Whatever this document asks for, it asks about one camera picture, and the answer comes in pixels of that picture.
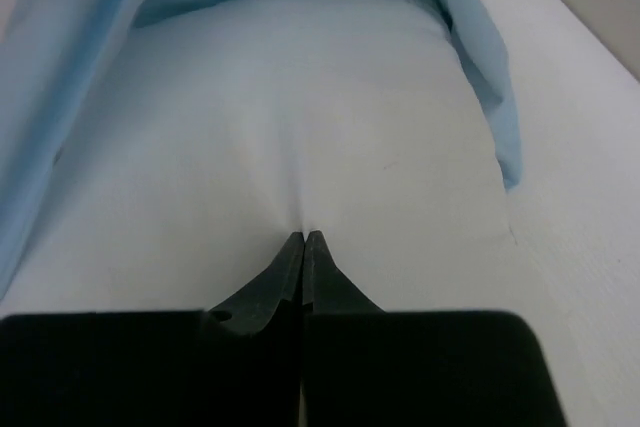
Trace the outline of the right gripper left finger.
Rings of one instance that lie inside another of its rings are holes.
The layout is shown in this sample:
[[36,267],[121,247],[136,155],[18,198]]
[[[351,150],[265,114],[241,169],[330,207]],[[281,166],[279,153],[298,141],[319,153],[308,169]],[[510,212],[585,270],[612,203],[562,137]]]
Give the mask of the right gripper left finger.
[[2,424],[296,425],[303,253],[293,233],[209,310],[4,318]]

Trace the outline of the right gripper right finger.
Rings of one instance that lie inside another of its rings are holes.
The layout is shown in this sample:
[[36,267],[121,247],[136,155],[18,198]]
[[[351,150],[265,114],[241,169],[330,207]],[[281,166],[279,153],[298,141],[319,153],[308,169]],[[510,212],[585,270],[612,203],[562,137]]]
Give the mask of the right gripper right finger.
[[563,426],[532,329],[494,310],[386,312],[324,235],[302,267],[302,390],[310,426]]

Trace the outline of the white pillow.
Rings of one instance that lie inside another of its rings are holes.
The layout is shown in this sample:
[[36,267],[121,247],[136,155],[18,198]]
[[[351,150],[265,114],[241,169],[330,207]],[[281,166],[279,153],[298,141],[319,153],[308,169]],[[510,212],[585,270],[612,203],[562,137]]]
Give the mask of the white pillow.
[[494,142],[428,0],[235,0],[132,34],[1,311],[210,307],[314,230],[382,308],[517,304]]

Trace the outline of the light blue pillowcase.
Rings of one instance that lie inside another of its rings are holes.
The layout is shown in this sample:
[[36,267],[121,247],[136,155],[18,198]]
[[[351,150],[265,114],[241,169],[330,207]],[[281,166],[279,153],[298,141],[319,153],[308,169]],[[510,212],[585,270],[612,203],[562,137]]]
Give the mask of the light blue pillowcase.
[[[227,0],[17,0],[1,45],[1,286],[8,289],[55,159],[129,32]],[[522,177],[503,39],[481,0],[427,0],[445,22],[489,124],[506,188]]]

